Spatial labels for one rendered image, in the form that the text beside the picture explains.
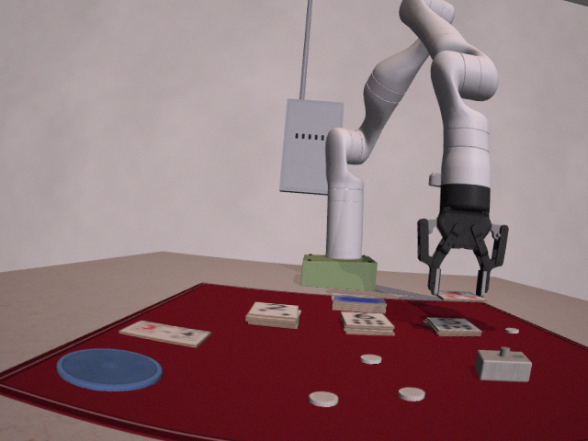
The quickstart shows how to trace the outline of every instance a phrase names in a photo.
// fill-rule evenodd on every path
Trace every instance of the metal pole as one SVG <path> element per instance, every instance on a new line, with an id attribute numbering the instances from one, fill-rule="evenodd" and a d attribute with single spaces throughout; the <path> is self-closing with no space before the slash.
<path id="1" fill-rule="evenodd" d="M 312 0 L 309 0 L 309 5 L 306 8 L 306 35 L 304 36 L 304 56 L 302 57 L 302 81 L 300 84 L 300 99 L 304 99 L 304 92 L 306 90 L 306 68 L 309 62 L 309 38 L 311 36 L 311 11 Z"/>

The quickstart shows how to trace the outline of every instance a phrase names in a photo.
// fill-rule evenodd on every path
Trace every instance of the white wall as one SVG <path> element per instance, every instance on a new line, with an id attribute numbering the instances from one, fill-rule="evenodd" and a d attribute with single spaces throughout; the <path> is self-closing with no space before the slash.
<path id="1" fill-rule="evenodd" d="M 490 121 L 491 219 L 510 227 L 492 274 L 588 300 L 588 7 L 451 3 L 500 75 L 491 100 L 469 102 Z M 306 5 L 4 0 L 0 271 L 156 251 L 298 265 L 324 254 L 326 197 L 278 191 Z M 347 128 L 363 120 L 373 67 L 415 40 L 399 6 L 313 4 L 306 98 L 344 102 Z M 416 222 L 437 215 L 427 182 L 443 140 L 430 63 L 352 166 L 366 186 L 363 252 L 381 270 L 427 271 Z M 478 264 L 455 250 L 442 269 L 475 276 Z"/>

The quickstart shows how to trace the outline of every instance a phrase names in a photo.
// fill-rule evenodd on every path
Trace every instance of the white token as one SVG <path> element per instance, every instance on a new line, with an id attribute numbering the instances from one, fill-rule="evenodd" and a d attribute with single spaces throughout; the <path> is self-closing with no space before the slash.
<path id="1" fill-rule="evenodd" d="M 382 362 L 382 357 L 372 356 L 371 354 L 364 354 L 363 356 L 361 356 L 361 361 L 363 361 L 367 365 L 378 365 Z"/>
<path id="2" fill-rule="evenodd" d="M 398 396 L 406 401 L 420 401 L 424 398 L 424 390 L 416 388 L 402 388 L 398 391 Z"/>
<path id="3" fill-rule="evenodd" d="M 339 402 L 339 397 L 331 392 L 313 392 L 309 401 L 319 407 L 333 407 Z"/>

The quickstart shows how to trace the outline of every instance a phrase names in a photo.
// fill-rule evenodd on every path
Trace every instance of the blue disc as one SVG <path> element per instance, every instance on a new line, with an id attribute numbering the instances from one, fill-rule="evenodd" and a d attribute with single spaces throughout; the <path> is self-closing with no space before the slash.
<path id="1" fill-rule="evenodd" d="M 57 372 L 65 381 L 91 390 L 122 392 L 143 389 L 162 377 L 159 363 L 119 349 L 85 349 L 62 356 Z"/>

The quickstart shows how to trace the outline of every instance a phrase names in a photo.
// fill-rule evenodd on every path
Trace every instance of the green base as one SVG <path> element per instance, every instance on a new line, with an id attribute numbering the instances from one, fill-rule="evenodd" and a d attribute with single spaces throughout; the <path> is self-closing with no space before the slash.
<path id="1" fill-rule="evenodd" d="M 378 263 L 366 255 L 361 259 L 344 260 L 306 254 L 300 284 L 303 287 L 375 291 L 377 270 Z"/>

